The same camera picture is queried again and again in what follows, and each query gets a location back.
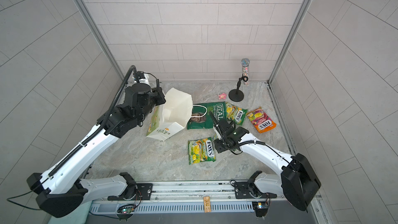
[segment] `bag handle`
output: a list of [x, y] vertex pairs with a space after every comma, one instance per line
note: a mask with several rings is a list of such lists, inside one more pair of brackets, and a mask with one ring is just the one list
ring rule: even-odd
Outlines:
[[[195, 107], [204, 107], [204, 106], [201, 106], [201, 105], [193, 105], [193, 106], [195, 106]], [[202, 116], [191, 116], [191, 118], [200, 118], [200, 117], [203, 117], [203, 116], [205, 116], [206, 115], [206, 113], [207, 113], [207, 107], [204, 107], [205, 109], [206, 109], [206, 112], [205, 112], [205, 114], [203, 114]]]

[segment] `beige wall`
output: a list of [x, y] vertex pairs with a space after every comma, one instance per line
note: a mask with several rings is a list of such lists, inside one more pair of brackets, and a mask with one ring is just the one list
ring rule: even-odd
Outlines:
[[123, 72], [162, 81], [268, 80], [302, 0], [83, 0]]
[[0, 0], [0, 222], [48, 221], [6, 198], [81, 141], [120, 83], [72, 0]]
[[398, 0], [312, 0], [272, 88], [333, 223], [398, 220]]

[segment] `orange fox's candy bag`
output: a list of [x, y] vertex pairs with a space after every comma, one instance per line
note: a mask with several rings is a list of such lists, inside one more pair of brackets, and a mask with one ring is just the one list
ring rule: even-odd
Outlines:
[[249, 118], [254, 127], [256, 127], [259, 133], [267, 132], [276, 127], [275, 122], [268, 117], [261, 107], [248, 112], [246, 116]]

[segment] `candy bag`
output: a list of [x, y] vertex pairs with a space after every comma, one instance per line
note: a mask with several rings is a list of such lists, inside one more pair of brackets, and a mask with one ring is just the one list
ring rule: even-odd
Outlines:
[[245, 120], [247, 109], [242, 109], [228, 102], [225, 103], [225, 106], [226, 106], [226, 118], [231, 121], [234, 121], [238, 125], [242, 125], [243, 121]]
[[275, 122], [268, 117], [261, 107], [248, 112], [246, 116], [249, 118], [254, 127], [256, 127], [259, 133], [267, 132], [276, 127]]
[[216, 161], [211, 137], [188, 141], [189, 164]]
[[[213, 120], [210, 117], [210, 111], [213, 112], [216, 120], [219, 121], [222, 118], [226, 118], [226, 107], [225, 101], [222, 102], [211, 102], [211, 103], [199, 103], [198, 105], [207, 108], [207, 113], [203, 117], [193, 117], [188, 121], [187, 129], [211, 129], [213, 128]], [[193, 106], [192, 116], [202, 116], [206, 109], [203, 107]]]

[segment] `paper bag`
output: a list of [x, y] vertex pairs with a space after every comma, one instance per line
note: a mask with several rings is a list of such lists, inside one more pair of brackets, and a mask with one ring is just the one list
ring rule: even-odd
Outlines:
[[192, 115], [192, 96], [175, 88], [165, 95], [166, 103], [156, 106], [147, 137], [165, 141], [185, 129]]

